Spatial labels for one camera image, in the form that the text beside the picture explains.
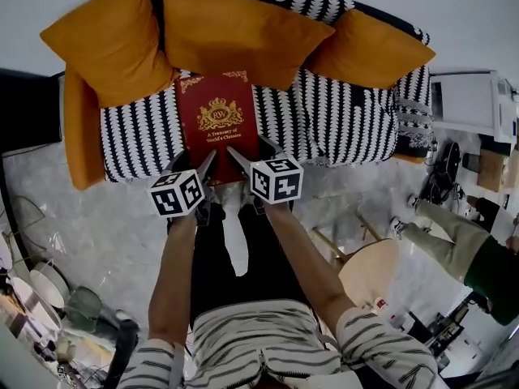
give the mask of sneaker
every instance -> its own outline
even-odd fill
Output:
[[[398,217],[393,217],[391,222],[389,222],[391,229],[396,237],[400,238],[402,230],[405,228],[405,223],[403,223]]]
[[[418,196],[412,194],[409,198],[407,198],[407,204],[413,209],[416,209],[418,207],[418,204],[420,203],[420,200],[421,199]]]

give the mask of black and white patterned sofa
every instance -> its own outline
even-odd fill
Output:
[[[333,25],[356,8],[428,45],[427,33],[353,0],[260,0]],[[152,0],[163,24],[162,0]],[[182,76],[193,75],[182,71]],[[301,163],[337,166],[424,157],[431,142],[431,85],[422,66],[392,90],[363,88],[299,70],[287,92],[253,87],[258,132]],[[160,174],[184,147],[174,87],[129,105],[101,110],[107,178]]]

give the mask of orange cushion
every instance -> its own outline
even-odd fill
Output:
[[[105,180],[101,112],[96,93],[67,65],[63,94],[65,150],[72,184],[85,190]]]
[[[287,90],[333,28],[256,0],[163,0],[171,65],[216,75],[246,71],[252,84]]]
[[[310,56],[305,67],[317,75],[367,88],[392,88],[435,53],[390,24],[358,10],[335,23],[336,33]]]
[[[101,107],[152,95],[174,77],[158,50],[150,0],[91,0],[40,36],[94,89]]]

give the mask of book cover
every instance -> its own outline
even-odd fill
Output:
[[[198,167],[216,149],[211,184],[243,180],[225,149],[230,145],[248,160],[260,159],[252,86],[247,74],[239,71],[177,79],[175,93],[191,163]]]

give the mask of forearm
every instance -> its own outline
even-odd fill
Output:
[[[354,307],[354,303],[346,296],[336,272],[315,248],[298,220],[290,212],[278,212],[271,207],[267,214],[305,296],[335,333],[337,320]]]
[[[191,265],[196,218],[186,216],[169,230],[148,319],[150,339],[184,344],[189,326]]]

